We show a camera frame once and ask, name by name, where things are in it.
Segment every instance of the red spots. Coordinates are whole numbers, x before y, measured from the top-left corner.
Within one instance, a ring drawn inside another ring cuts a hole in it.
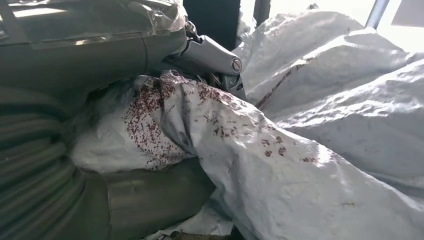
[[[276,143],[278,143],[278,144],[283,143],[283,140],[281,139],[281,137],[280,137],[280,136],[277,136],[277,137],[275,138],[275,141],[276,141]]]
[[[282,147],[280,147],[279,149],[278,149],[278,154],[281,156],[281,157],[284,157],[284,153],[285,152],[287,152],[287,149],[284,147],[284,146],[282,146]]]
[[[122,118],[126,124],[129,138],[144,153],[150,155],[149,170],[156,171],[177,163],[185,156],[184,151],[175,145],[160,130],[150,116],[151,112],[161,109],[164,100],[175,94],[175,82],[181,82],[181,77],[167,72],[161,79],[149,77],[136,92],[128,111]]]
[[[302,158],[302,161],[305,162],[305,163],[311,163],[311,164],[318,163],[318,161],[315,157],[304,157],[304,158]]]
[[[262,145],[263,145],[264,147],[266,147],[266,146],[269,146],[269,145],[270,145],[270,141],[268,141],[268,140],[266,140],[266,139],[262,139],[260,142],[262,143]]]

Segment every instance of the gray metal pipe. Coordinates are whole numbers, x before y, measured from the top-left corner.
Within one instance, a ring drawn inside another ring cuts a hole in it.
[[[365,27],[371,27],[377,29],[379,26],[380,20],[383,17],[384,12],[386,11],[387,5],[390,0],[375,0],[374,6],[368,16]]]

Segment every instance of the reddish-brown stains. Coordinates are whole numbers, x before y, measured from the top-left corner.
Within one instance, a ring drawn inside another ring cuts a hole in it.
[[[261,109],[261,107],[265,104],[266,101],[268,101],[268,99],[270,99],[271,95],[277,90],[277,88],[291,75],[293,75],[293,73],[297,72],[299,69],[301,69],[302,67],[306,66],[311,59],[305,59],[306,63],[305,64],[301,64],[301,65],[296,65],[295,67],[291,68],[288,72],[286,72],[286,74],[284,76],[282,76],[281,80],[277,82],[277,84],[271,89],[271,91],[269,93],[267,93],[258,103],[256,103],[255,107],[257,107],[258,109]]]
[[[175,72],[168,72],[163,79],[150,77],[135,93],[129,108],[122,118],[126,124],[129,138],[144,153],[151,156],[147,161],[159,170],[161,167],[172,165],[184,157],[184,151],[167,138],[159,126],[150,116],[150,113],[160,109],[164,100],[175,92],[175,82],[182,82],[184,78]]]
[[[302,158],[302,161],[305,162],[305,163],[312,163],[312,164],[318,163],[318,161],[315,157],[304,157],[304,158]]]
[[[280,136],[277,136],[277,137],[275,138],[275,141],[276,141],[278,144],[283,143],[283,140],[281,139],[281,137],[280,137]]]
[[[282,147],[280,147],[280,148],[278,149],[278,154],[279,154],[281,157],[284,157],[284,153],[285,153],[286,151],[287,151],[286,147],[282,146]]]
[[[266,140],[266,139],[262,139],[260,142],[262,143],[262,145],[263,145],[264,147],[266,147],[266,146],[269,146],[269,145],[270,145],[270,141],[268,141],[268,140]]]

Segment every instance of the screw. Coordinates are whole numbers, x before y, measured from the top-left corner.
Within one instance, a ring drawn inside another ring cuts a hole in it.
[[[238,58],[232,60],[231,66],[236,73],[242,70],[242,62]]]

